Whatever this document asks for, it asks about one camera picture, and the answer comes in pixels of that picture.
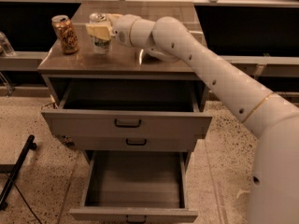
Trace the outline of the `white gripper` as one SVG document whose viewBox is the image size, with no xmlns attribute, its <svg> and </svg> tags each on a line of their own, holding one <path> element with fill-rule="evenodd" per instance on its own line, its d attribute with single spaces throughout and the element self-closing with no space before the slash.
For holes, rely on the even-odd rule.
<svg viewBox="0 0 299 224">
<path fill-rule="evenodd" d="M 135 15 L 106 14 L 113 23 L 113 32 L 116 40 L 124 46 L 136 48 L 150 48 L 154 45 L 152 30 L 154 21 L 144 20 Z M 112 26 L 109 23 L 86 23 L 87 33 L 99 39 L 110 40 Z"/>
</svg>

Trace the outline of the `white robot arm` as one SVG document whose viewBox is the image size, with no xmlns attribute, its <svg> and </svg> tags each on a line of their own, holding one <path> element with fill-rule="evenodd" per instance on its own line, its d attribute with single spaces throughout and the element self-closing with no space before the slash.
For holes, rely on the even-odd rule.
<svg viewBox="0 0 299 224">
<path fill-rule="evenodd" d="M 177 19 L 109 14 L 89 35 L 181 59 L 258 139 L 248 224 L 299 224 L 299 108 L 200 44 Z"/>
</svg>

